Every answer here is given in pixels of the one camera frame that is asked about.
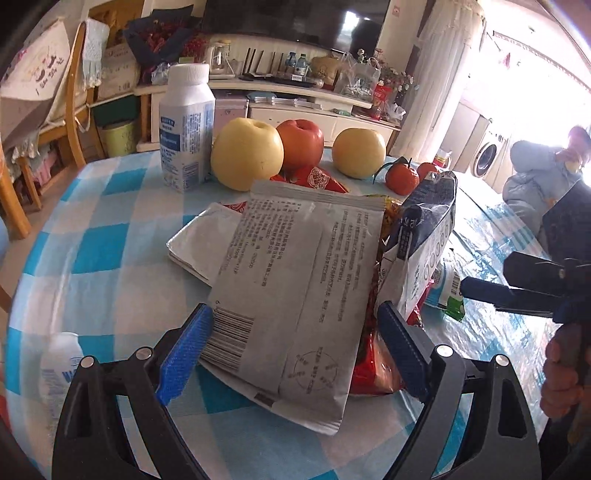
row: white plastic bottle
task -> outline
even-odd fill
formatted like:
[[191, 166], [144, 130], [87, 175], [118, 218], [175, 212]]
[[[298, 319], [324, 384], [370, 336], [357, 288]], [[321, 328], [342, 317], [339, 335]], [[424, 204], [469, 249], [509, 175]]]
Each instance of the white plastic bottle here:
[[78, 336], [71, 332], [55, 333], [41, 356], [39, 394], [47, 410], [47, 428], [55, 438], [61, 408], [83, 353]]
[[170, 67], [160, 100], [160, 157], [164, 182], [184, 192], [210, 173], [215, 97], [207, 86], [209, 65]]

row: trash can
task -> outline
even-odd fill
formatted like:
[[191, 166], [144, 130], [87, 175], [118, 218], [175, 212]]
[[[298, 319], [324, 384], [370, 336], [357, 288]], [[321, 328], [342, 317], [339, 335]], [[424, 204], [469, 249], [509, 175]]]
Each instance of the trash can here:
[[135, 153], [138, 143], [137, 122], [127, 120], [103, 128], [102, 137], [108, 157], [123, 157]]

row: water bottle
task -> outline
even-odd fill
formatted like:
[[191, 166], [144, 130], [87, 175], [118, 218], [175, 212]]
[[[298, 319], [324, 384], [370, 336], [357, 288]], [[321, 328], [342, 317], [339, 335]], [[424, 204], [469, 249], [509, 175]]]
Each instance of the water bottle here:
[[290, 56], [285, 60], [285, 73], [293, 74], [296, 70], [296, 53], [290, 52]]
[[308, 60], [306, 60], [306, 54], [303, 53], [295, 64], [295, 74], [305, 77], [306, 73], [308, 73]]
[[47, 428], [51, 441], [56, 436], [61, 408], [82, 357], [78, 336], [71, 332], [53, 334], [41, 356], [39, 394], [47, 410]]

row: round table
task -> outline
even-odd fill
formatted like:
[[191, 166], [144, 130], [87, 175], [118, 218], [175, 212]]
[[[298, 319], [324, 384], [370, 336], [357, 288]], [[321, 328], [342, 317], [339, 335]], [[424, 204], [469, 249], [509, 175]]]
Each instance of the round table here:
[[[383, 184], [336, 172], [326, 150], [322, 166], [353, 194], [391, 194]], [[456, 230], [450, 242], [464, 275], [502, 278], [512, 249], [540, 255], [531, 233], [484, 183], [462, 179]], [[40, 232], [14, 298], [10, 317], [6, 387], [11, 428], [24, 452], [49, 478], [51, 441], [38, 379], [49, 335], [79, 335], [85, 355], [101, 362], [124, 359], [154, 345], [183, 324], [210, 288], [168, 259], [166, 242], [212, 202], [248, 198], [211, 182], [185, 194], [164, 185], [160, 155], [144, 153], [89, 164], [62, 197]], [[471, 358], [504, 352], [515, 365], [532, 407], [537, 408], [543, 347], [551, 328], [543, 321], [472, 305], [463, 323], [424, 312], [435, 343], [445, 340]], [[156, 475], [126, 400], [124, 424], [138, 464]], [[412, 430], [421, 405], [406, 394], [350, 398], [339, 432], [324, 436], [284, 420], [232, 391], [197, 367], [169, 412], [196, 459], [212, 479], [381, 479]], [[457, 415], [440, 461], [450, 464], [466, 411]]]

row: person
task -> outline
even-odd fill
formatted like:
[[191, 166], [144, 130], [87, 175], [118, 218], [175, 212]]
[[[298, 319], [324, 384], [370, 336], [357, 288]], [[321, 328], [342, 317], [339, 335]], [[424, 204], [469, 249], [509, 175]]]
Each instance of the person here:
[[[569, 345], [572, 338], [576, 337], [576, 335], [572, 335], [575, 328], [577, 328], [576, 325], [562, 326], [546, 346], [546, 362], [544, 363], [546, 380], [542, 385], [540, 408], [548, 418], [553, 420], [564, 417], [573, 406], [582, 401], [584, 396], [583, 387], [577, 384], [579, 377], [575, 368], [560, 364], [561, 359], [566, 355], [566, 352], [561, 349], [561, 345], [563, 348], [575, 349], [578, 347], [578, 345]], [[591, 347], [587, 348], [586, 360], [591, 365]]]
[[567, 148], [525, 140], [511, 147], [515, 175], [503, 188], [503, 200], [540, 239], [542, 217], [577, 183], [591, 157], [591, 137], [583, 127], [569, 132]]
[[[539, 443], [543, 479], [550, 478], [572, 450], [567, 439], [573, 421], [573, 407], [580, 404], [585, 411], [591, 409], [591, 388], [579, 385], [575, 367], [561, 364], [565, 357], [571, 356], [579, 347], [579, 342], [580, 327], [563, 325], [546, 346], [546, 378], [542, 385], [540, 408], [549, 421]], [[591, 347], [586, 349], [585, 360], [591, 365]], [[578, 462], [570, 464], [575, 469], [569, 472], [569, 478], [589, 477], [589, 439], [585, 442], [578, 449]]]

